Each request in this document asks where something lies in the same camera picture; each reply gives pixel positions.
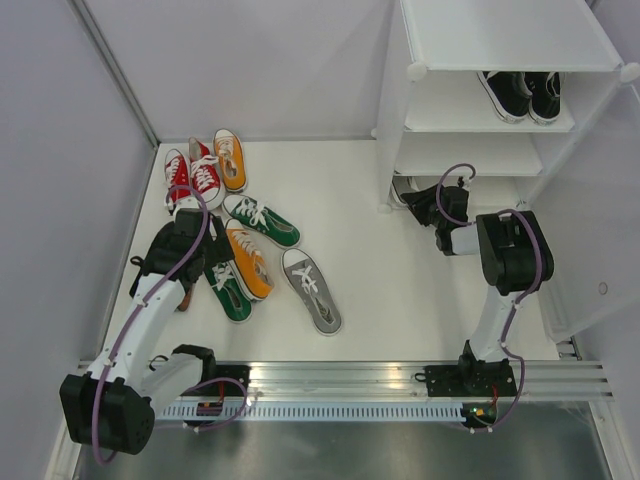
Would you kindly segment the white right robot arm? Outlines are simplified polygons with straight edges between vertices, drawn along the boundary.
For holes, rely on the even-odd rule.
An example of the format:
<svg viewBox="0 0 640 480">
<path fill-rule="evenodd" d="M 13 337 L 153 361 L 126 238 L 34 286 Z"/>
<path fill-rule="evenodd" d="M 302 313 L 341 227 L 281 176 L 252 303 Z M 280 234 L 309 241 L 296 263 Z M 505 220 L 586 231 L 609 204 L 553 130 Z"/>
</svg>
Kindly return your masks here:
<svg viewBox="0 0 640 480">
<path fill-rule="evenodd" d="M 426 190 L 395 186 L 394 195 L 419 224 L 435 229 L 446 256 L 477 255 L 488 285 L 479 323 L 455 364 L 427 367 L 424 382 L 432 397 L 516 394 L 505 353 L 515 312 L 526 296 L 554 273 L 554 259 L 532 211 L 502 211 L 468 217 L 469 192 L 462 185 Z"/>
</svg>

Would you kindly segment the black sneaker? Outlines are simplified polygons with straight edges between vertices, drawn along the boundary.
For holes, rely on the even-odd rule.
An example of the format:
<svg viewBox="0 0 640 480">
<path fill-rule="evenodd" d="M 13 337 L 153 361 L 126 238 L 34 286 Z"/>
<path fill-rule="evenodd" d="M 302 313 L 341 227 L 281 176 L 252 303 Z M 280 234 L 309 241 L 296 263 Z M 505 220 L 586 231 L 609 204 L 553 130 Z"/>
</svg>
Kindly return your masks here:
<svg viewBox="0 0 640 480">
<path fill-rule="evenodd" d="M 559 72 L 526 72 L 530 95 L 529 115 L 539 125 L 554 123 L 561 111 L 562 77 Z"/>
<path fill-rule="evenodd" d="M 503 122 L 517 124 L 525 119 L 531 92 L 524 86 L 521 72 L 480 71 L 477 77 Z"/>
</svg>

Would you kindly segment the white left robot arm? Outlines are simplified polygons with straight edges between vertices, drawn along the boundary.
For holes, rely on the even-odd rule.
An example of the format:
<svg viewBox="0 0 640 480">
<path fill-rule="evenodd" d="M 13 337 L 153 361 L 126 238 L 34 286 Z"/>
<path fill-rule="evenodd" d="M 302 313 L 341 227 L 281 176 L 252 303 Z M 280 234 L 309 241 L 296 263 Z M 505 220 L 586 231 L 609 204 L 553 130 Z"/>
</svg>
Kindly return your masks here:
<svg viewBox="0 0 640 480">
<path fill-rule="evenodd" d="M 154 237 L 139 266 L 124 324 L 83 374 L 59 389 L 71 440 L 96 453 L 136 455 L 148 443 L 156 417 L 191 390 L 206 396 L 218 384 L 208 347 L 181 344 L 160 366 L 149 362 L 159 338 L 203 273 L 231 260 L 220 217 L 181 209 Z"/>
</svg>

